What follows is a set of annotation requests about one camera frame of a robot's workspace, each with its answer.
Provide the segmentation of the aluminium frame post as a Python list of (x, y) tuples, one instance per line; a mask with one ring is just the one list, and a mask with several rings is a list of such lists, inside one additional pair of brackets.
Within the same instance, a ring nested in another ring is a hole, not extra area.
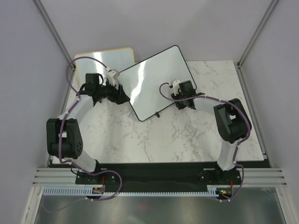
[(68, 52), (68, 50), (66, 49), (60, 35), (58, 34), (57, 29), (55, 28), (49, 14), (47, 13), (43, 3), (41, 0), (32, 0), (32, 2), (34, 3), (35, 7), (37, 8), (38, 12), (40, 13), (45, 25), (47, 26), (48, 30), (50, 31), (52, 37), (54, 38), (56, 44), (58, 45), (58, 47), (60, 48), (64, 58), (66, 59), (66, 61), (68, 63), (70, 63), (72, 61), (72, 58)]
[(244, 64), (245, 60), (247, 59), (249, 53), (251, 52), (252, 48), (254, 47), (255, 43), (257, 42), (259, 36), (261, 35), (263, 29), (265, 28), (268, 20), (272, 16), (273, 12), (275, 11), (277, 5), (279, 4), (280, 0), (271, 0), (270, 4), (268, 5), (265, 13), (263, 14), (257, 28), (255, 29), (250, 41), (248, 42), (245, 50), (243, 51), (240, 59), (238, 62), (235, 63), (235, 66), (238, 70), (241, 69), (242, 65)]

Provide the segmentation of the aluminium frame right post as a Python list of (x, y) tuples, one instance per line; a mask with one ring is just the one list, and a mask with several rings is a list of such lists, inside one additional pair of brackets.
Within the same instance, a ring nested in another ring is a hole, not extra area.
[(245, 50), (243, 51), (240, 59), (238, 62), (235, 63), (235, 66), (238, 70), (241, 69), (242, 65), (244, 64), (245, 60), (247, 59), (249, 53), (251, 52), (252, 48), (254, 47), (255, 43), (257, 42), (259, 36), (261, 35), (263, 29), (265, 28), (268, 20), (272, 16), (273, 12), (275, 11), (277, 5), (279, 4), (280, 0), (271, 0), (270, 4), (268, 5), (265, 13), (263, 14), (257, 28), (255, 29), (250, 41), (248, 42)]

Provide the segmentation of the aluminium frame left post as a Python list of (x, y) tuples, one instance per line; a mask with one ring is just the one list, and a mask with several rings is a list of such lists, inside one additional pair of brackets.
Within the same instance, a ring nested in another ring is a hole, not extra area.
[(34, 3), (35, 7), (37, 8), (38, 12), (40, 13), (45, 25), (47, 26), (48, 30), (50, 31), (52, 37), (54, 38), (56, 44), (58, 45), (58, 47), (60, 48), (64, 58), (66, 59), (66, 61), (68, 63), (70, 63), (72, 61), (72, 58), (68, 52), (68, 50), (66, 49), (60, 35), (58, 34), (57, 29), (55, 28), (49, 14), (47, 13), (43, 3), (41, 0), (32, 0), (32, 2)]

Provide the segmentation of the aluminium rail front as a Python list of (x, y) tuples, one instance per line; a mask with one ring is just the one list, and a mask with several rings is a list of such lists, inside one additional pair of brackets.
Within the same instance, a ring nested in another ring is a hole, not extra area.
[[(246, 168), (245, 187), (285, 187), (282, 171), (278, 168)], [(74, 186), (76, 177), (69, 168), (38, 168), (33, 186)]]

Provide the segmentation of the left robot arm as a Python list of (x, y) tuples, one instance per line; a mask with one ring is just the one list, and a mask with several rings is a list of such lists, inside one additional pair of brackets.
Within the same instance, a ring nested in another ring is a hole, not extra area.
[(121, 84), (116, 85), (117, 70), (110, 70), (104, 78), (98, 73), (87, 73), (85, 83), (76, 93), (76, 100), (58, 118), (46, 123), (48, 154), (59, 162), (69, 163), (86, 172), (86, 179), (92, 184), (102, 180), (98, 170), (99, 162), (84, 150), (79, 124), (86, 114), (103, 99), (118, 105), (130, 101)]

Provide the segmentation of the yellow-framed whiteboard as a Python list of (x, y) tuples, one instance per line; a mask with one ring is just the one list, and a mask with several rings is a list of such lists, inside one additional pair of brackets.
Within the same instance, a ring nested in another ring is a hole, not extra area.
[(135, 64), (134, 51), (131, 47), (81, 53), (75, 58), (80, 58), (75, 62), (79, 85), (85, 83), (86, 73), (99, 73), (105, 77), (106, 69), (103, 64), (117, 71)]

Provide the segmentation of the black-framed whiteboard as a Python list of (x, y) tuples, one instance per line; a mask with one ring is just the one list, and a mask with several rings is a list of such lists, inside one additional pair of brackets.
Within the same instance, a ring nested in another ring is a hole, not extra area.
[(165, 99), (159, 92), (163, 83), (174, 80), (191, 81), (197, 88), (179, 46), (171, 46), (120, 72), (117, 78), (130, 98), (130, 105), (141, 122), (161, 112), (172, 101)]

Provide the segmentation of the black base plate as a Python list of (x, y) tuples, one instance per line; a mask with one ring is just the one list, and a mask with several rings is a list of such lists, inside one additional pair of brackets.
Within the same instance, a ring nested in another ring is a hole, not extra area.
[(216, 162), (102, 163), (96, 176), (77, 172), (76, 184), (104, 184), (108, 191), (202, 191), (209, 185), (241, 183), (239, 170), (221, 171)]

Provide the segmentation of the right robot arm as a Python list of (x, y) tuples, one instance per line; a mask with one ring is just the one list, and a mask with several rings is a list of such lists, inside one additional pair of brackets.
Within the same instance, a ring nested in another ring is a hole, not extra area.
[(214, 115), (222, 138), (221, 152), (217, 159), (219, 169), (214, 171), (214, 180), (225, 184), (231, 177), (229, 170), (235, 167), (239, 145), (248, 139), (252, 129), (242, 102), (237, 98), (220, 100), (204, 93), (196, 93), (190, 80), (174, 80), (170, 87), (173, 89), (171, 98), (179, 110), (188, 107)]

